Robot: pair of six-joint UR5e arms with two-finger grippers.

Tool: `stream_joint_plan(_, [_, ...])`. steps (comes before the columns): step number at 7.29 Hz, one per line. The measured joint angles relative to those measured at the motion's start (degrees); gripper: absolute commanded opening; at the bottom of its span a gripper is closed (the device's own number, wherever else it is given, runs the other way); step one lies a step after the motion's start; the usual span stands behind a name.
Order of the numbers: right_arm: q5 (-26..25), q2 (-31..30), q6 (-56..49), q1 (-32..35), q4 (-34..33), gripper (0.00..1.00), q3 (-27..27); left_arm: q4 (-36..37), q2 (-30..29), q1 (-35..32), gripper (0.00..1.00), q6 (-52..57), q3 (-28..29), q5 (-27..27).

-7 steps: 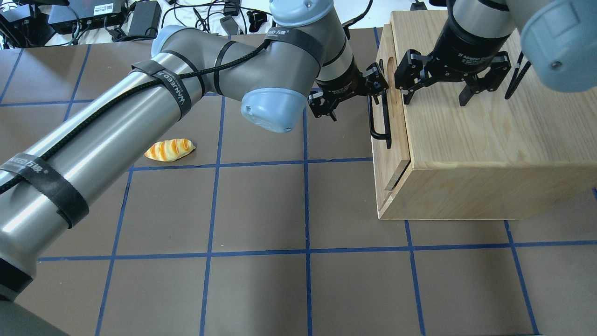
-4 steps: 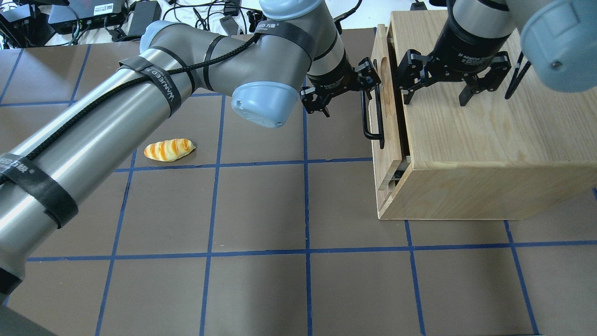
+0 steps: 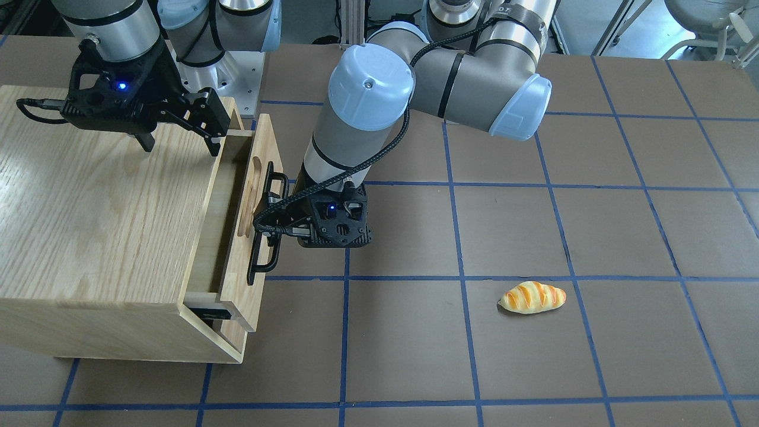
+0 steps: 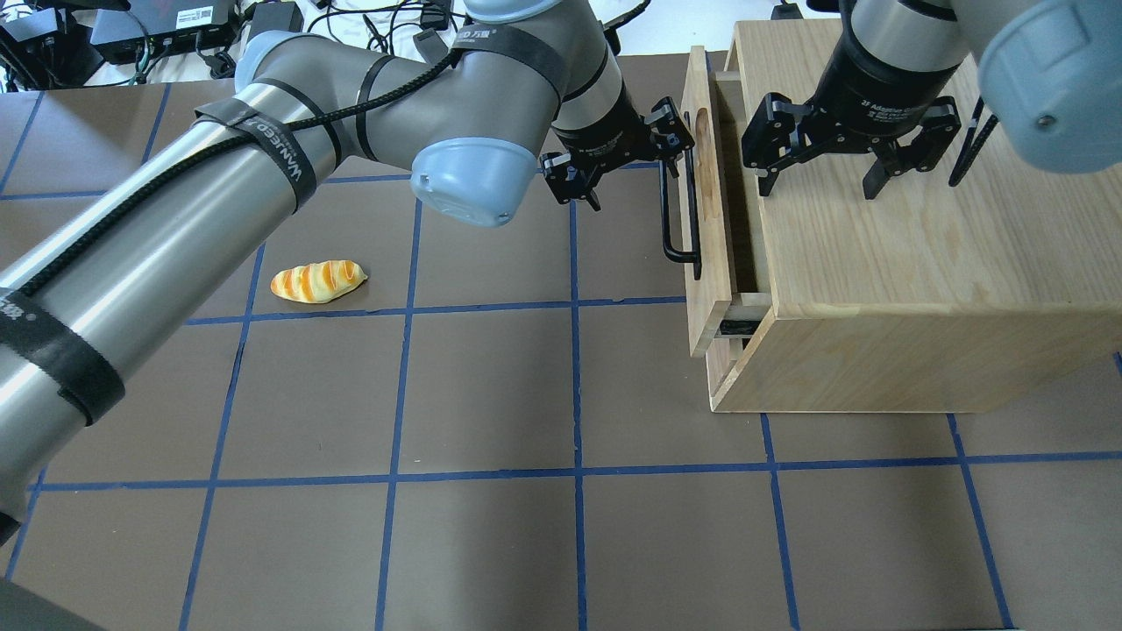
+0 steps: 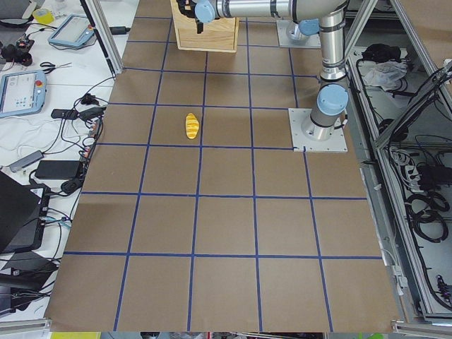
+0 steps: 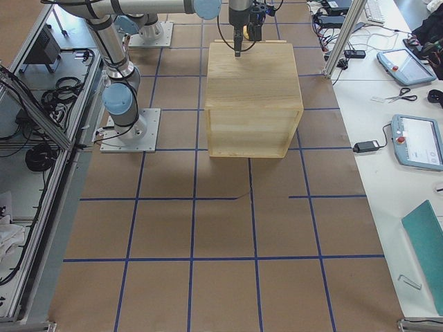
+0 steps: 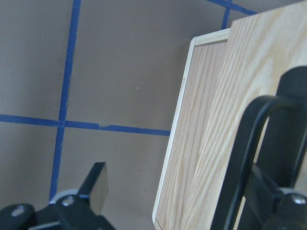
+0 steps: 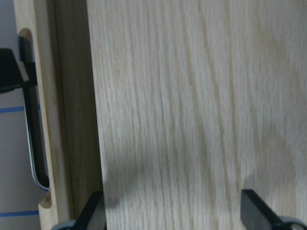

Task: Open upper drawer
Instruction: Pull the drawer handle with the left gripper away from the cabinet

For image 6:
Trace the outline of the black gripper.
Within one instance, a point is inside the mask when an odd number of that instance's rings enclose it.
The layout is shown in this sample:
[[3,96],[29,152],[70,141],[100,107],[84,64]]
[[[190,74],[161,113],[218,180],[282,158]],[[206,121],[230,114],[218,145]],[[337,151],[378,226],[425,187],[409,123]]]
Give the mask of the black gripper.
[[248,23],[248,40],[261,41],[262,40],[262,26],[267,16],[274,17],[276,8],[274,5],[266,2],[253,2],[249,23]]
[[248,23],[251,11],[251,0],[229,0],[228,20],[234,27],[233,42],[236,57],[242,52],[243,27]]

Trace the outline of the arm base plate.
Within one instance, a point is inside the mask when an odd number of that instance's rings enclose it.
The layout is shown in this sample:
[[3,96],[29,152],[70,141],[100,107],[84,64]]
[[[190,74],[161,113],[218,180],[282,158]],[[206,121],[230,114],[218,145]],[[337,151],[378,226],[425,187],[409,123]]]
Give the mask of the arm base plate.
[[143,26],[139,32],[129,39],[130,48],[168,48],[172,42],[172,21],[158,21]]
[[161,119],[160,109],[140,109],[139,119],[126,132],[122,127],[115,127],[111,116],[107,118],[107,126],[113,127],[104,132],[100,141],[102,153],[154,153]]

